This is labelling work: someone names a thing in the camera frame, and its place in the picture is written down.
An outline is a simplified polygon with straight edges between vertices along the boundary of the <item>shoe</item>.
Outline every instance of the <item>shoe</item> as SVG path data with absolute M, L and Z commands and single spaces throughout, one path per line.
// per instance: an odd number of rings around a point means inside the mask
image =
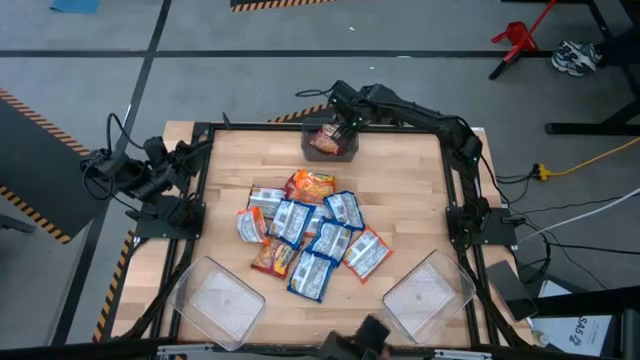
M 588 66 L 591 71 L 597 70 L 597 64 L 602 59 L 602 55 L 598 54 L 594 44 L 574 43 L 573 41 L 563 41 L 560 44 L 571 57 L 583 66 Z
M 571 76 L 582 76 L 585 69 L 573 61 L 571 54 L 568 54 L 562 47 L 551 56 L 551 64 L 560 72 L 566 72 Z

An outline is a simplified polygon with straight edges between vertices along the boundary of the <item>red stand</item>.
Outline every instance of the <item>red stand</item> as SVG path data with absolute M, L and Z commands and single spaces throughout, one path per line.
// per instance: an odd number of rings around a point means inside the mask
M 556 4 L 557 0 L 551 0 L 547 7 L 544 9 L 542 14 L 538 17 L 538 19 L 533 23 L 531 27 L 531 31 L 527 30 L 527 26 L 522 21 L 516 21 L 509 23 L 507 25 L 507 30 L 498 36 L 491 39 L 492 43 L 497 43 L 498 41 L 507 37 L 509 41 L 513 44 L 513 48 L 507 55 L 502 59 L 502 62 L 498 67 L 489 75 L 489 80 L 495 80 L 506 70 L 506 68 L 512 63 L 518 61 L 520 58 L 520 53 L 524 50 L 527 51 L 538 51 L 538 45 L 533 41 L 531 35 L 536 30 L 542 19 L 551 11 L 551 8 Z

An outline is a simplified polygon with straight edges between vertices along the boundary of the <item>red snack packet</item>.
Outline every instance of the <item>red snack packet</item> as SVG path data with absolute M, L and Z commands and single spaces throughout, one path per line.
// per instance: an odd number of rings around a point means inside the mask
M 393 254 L 393 250 L 373 229 L 367 226 L 356 241 L 349 246 L 342 261 L 364 284 L 373 270 L 391 254 Z
M 311 136 L 309 139 L 309 145 L 320 150 L 321 152 L 339 155 L 340 145 L 336 143 L 331 136 L 338 129 L 338 124 L 323 124 L 322 129 Z
M 285 185 L 287 199 L 323 204 L 323 199 L 336 192 L 336 179 L 330 175 L 298 170 Z
M 238 211 L 236 228 L 242 241 L 269 245 L 267 225 L 259 208 L 254 206 L 248 210 Z
M 253 259 L 251 268 L 284 280 L 297 253 L 298 250 L 286 242 L 271 239 L 269 245 L 263 246 L 258 256 Z

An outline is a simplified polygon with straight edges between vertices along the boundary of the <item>yellow cable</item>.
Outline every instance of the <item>yellow cable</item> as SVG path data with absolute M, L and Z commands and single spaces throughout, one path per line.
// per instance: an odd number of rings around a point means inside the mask
M 565 170 L 565 171 L 561 171 L 561 172 L 550 171 L 547 168 L 545 168 L 544 165 L 540 164 L 540 179 L 542 181 L 545 181 L 545 180 L 547 180 L 547 178 L 552 177 L 552 176 L 563 176 L 563 175 L 571 174 L 572 172 L 574 172 L 574 171 L 576 171 L 578 169 L 582 169 L 585 166 L 591 165 L 594 162 L 596 162 L 596 161 L 598 161 L 598 160 L 600 160 L 600 159 L 602 159 L 604 157 L 607 157 L 607 156 L 609 156 L 609 155 L 611 155 L 611 154 L 613 154 L 615 152 L 618 152 L 618 151 L 620 151 L 622 149 L 628 148 L 629 146 L 631 146 L 631 145 L 633 145 L 633 144 L 635 144 L 635 143 L 637 143 L 639 141 L 640 141 L 640 137 L 635 138 L 635 139 L 629 141 L 628 143 L 626 143 L 626 144 L 624 144 L 624 145 L 622 145 L 620 147 L 617 147 L 617 148 L 615 148 L 613 150 L 609 150 L 606 153 L 600 154 L 600 155 L 594 157 L 591 160 L 587 160 L 587 161 L 585 161 L 585 162 L 583 162 L 583 163 L 581 163 L 579 165 L 576 165 L 576 166 L 572 167 L 569 170 Z

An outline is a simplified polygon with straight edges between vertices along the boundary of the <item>white cable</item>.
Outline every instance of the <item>white cable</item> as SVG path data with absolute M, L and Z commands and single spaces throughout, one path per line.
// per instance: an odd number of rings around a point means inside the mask
M 576 217 L 574 217 L 574 218 L 571 218 L 571 219 L 569 219 L 569 220 L 565 220 L 565 221 L 560 222 L 560 223 L 557 223 L 557 224 L 555 224 L 555 225 L 551 225 L 551 226 L 546 227 L 546 228 L 544 228 L 544 229 L 542 229 L 542 230 L 540 230 L 540 231 L 536 231 L 536 232 L 534 232 L 533 234 L 528 235 L 528 236 L 526 236 L 524 239 L 522 239 L 522 240 L 518 241 L 518 245 L 522 244 L 523 242 L 525 242 L 525 241 L 527 241 L 527 240 L 531 239 L 532 237 L 534 237 L 534 236 L 536 236 L 536 235 L 538 235 L 538 234 L 540 234 L 540 233 L 542 233 L 542 232 L 549 231 L 549 230 L 551 230 L 551 229 L 555 229 L 555 228 L 557 228 L 557 227 L 560 227 L 560 226 L 562 226 L 562 225 L 566 225 L 566 224 L 568 224 L 568 223 L 572 223 L 572 222 L 577 221 L 577 220 L 580 220 L 580 219 L 584 219 L 584 218 L 589 217 L 589 216 L 591 216 L 591 215 L 595 215 L 595 214 L 597 214 L 597 213 L 599 213 L 599 212 L 601 212 L 601 211 L 607 210 L 608 208 L 614 207 L 614 206 L 618 205 L 619 203 L 621 203 L 621 202 L 623 202 L 623 201 L 627 200 L 628 198 L 630 198 L 630 197 L 632 197 L 632 196 L 634 196 L 634 195 L 636 195 L 636 194 L 638 194 L 638 193 L 640 193 L 640 188 L 635 189 L 634 191 L 630 192 L 629 194 L 627 194 L 627 195 L 623 196 L 622 198 L 620 198 L 620 199 L 618 199 L 618 200 L 616 200 L 616 201 L 614 201 L 614 202 L 612 202 L 612 203 L 610 203 L 610 204 L 607 204 L 607 205 L 605 205 L 605 206 L 603 206 L 603 207 L 601 207 L 601 208 L 598 208 L 598 209 L 596 209 L 596 210 L 590 211 L 590 212 L 588 212 L 588 213 L 586 213 L 586 214 L 578 215 L 578 216 L 576 216 Z

